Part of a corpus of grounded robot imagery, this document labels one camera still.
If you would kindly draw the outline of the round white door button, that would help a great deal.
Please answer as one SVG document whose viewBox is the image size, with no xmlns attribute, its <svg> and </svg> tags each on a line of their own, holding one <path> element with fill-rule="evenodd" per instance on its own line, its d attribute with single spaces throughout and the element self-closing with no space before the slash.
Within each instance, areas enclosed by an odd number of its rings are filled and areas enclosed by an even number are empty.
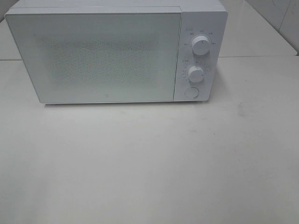
<svg viewBox="0 0 299 224">
<path fill-rule="evenodd" d="M 185 91 L 185 96 L 191 100 L 196 100 L 199 96 L 199 90 L 195 87 L 188 88 Z"/>
</svg>

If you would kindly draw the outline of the white timer knob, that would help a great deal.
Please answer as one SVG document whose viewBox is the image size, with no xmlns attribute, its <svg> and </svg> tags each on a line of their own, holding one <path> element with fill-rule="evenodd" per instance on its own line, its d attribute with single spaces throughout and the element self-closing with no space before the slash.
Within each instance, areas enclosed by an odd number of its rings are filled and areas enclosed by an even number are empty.
<svg viewBox="0 0 299 224">
<path fill-rule="evenodd" d="M 205 71 L 200 66 L 192 66 L 188 70 L 188 78 L 189 81 L 192 83 L 199 83 L 201 82 L 205 77 Z"/>
</svg>

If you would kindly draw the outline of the upper white power knob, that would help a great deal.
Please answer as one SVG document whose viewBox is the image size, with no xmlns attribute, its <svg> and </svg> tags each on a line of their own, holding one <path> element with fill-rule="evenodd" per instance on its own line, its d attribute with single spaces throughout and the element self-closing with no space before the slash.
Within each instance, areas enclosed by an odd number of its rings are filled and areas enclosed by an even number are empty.
<svg viewBox="0 0 299 224">
<path fill-rule="evenodd" d="M 210 49 L 210 40 L 205 35 L 198 35 L 191 41 L 192 51 L 195 55 L 202 56 Z"/>
</svg>

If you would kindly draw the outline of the white microwave oven body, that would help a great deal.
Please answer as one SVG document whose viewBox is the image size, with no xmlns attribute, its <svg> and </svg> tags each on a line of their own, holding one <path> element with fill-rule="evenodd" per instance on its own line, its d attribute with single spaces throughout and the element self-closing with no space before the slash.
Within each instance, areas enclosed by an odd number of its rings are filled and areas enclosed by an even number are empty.
<svg viewBox="0 0 299 224">
<path fill-rule="evenodd" d="M 20 0 L 5 14 L 44 104 L 207 101 L 218 0 Z"/>
</svg>

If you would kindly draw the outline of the white microwave door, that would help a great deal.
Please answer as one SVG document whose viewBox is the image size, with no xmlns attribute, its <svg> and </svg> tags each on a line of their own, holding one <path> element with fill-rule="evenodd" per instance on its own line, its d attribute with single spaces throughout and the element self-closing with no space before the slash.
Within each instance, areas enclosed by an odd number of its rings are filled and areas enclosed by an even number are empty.
<svg viewBox="0 0 299 224">
<path fill-rule="evenodd" d="M 173 100 L 179 7 L 16 7 L 6 20 L 41 103 Z"/>
</svg>

